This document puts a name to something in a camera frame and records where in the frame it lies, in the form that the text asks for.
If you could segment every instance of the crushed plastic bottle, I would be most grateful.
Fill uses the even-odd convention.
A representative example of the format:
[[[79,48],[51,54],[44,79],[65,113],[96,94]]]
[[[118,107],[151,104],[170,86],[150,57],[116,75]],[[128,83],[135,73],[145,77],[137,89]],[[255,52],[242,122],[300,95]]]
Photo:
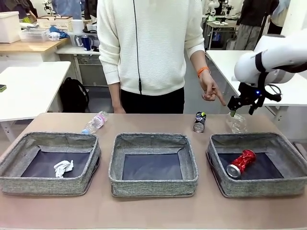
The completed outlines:
[[[229,113],[226,117],[226,123],[233,133],[246,133],[246,119],[239,114],[235,114],[234,117]]]
[[[94,134],[97,132],[98,129],[100,129],[105,122],[107,121],[109,117],[109,114],[105,111],[99,112],[94,118],[87,123],[85,126],[85,129],[82,131],[84,134]]]

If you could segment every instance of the red can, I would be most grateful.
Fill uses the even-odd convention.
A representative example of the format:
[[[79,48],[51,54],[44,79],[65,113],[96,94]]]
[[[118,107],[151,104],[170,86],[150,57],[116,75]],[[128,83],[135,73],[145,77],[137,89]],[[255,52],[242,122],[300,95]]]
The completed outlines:
[[[227,174],[232,178],[238,178],[246,167],[256,160],[256,154],[252,150],[244,150],[242,155],[226,167]]]

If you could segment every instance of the white robotic arm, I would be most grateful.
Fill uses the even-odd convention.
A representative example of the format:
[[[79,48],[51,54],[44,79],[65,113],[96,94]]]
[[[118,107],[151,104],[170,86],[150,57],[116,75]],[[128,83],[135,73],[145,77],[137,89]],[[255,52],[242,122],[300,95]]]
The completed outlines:
[[[235,77],[241,82],[239,97],[232,97],[228,108],[232,115],[244,105],[251,105],[249,113],[263,106],[265,98],[282,99],[265,90],[270,83],[286,83],[294,73],[307,70],[307,29],[288,37],[265,35],[254,52],[244,54],[235,66]]]

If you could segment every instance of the gray pants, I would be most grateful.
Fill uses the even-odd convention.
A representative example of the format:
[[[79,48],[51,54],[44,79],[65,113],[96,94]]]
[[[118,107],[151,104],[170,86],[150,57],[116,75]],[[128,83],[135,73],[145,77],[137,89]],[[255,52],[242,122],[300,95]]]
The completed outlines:
[[[261,27],[240,25],[235,50],[254,50]]]

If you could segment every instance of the white sweater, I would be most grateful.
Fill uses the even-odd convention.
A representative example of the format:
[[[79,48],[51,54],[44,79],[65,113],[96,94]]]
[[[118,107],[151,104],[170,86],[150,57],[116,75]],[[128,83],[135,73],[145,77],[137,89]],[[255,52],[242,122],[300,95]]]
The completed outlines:
[[[201,0],[135,0],[135,10],[142,94],[182,88],[184,49],[204,51]],[[107,83],[140,93],[133,0],[99,0],[97,33]]]

